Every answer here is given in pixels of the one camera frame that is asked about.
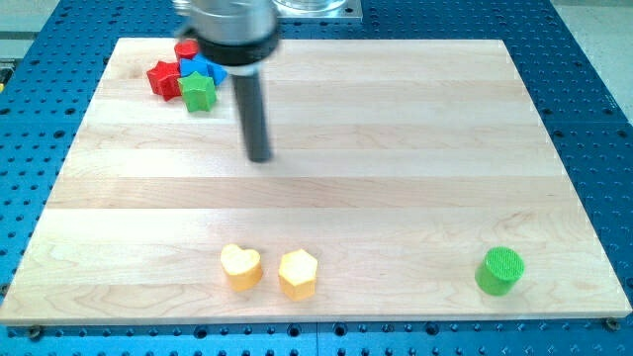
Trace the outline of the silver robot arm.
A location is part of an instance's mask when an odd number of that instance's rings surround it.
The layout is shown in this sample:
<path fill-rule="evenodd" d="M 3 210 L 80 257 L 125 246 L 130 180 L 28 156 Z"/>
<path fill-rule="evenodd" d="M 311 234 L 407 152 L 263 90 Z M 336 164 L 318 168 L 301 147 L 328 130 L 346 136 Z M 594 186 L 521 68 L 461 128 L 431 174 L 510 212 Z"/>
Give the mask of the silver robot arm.
<path fill-rule="evenodd" d="M 270 0 L 173 0 L 187 21 L 177 35 L 197 41 L 200 53 L 234 76 L 259 73 L 279 43 L 278 12 Z"/>

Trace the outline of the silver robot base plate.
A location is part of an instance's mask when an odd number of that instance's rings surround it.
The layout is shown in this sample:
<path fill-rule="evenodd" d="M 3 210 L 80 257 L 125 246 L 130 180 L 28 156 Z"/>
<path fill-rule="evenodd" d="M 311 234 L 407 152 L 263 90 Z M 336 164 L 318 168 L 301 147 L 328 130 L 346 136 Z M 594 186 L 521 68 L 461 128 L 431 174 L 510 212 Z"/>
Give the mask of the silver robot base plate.
<path fill-rule="evenodd" d="M 282 19 L 361 20 L 361 0 L 273 0 Z"/>

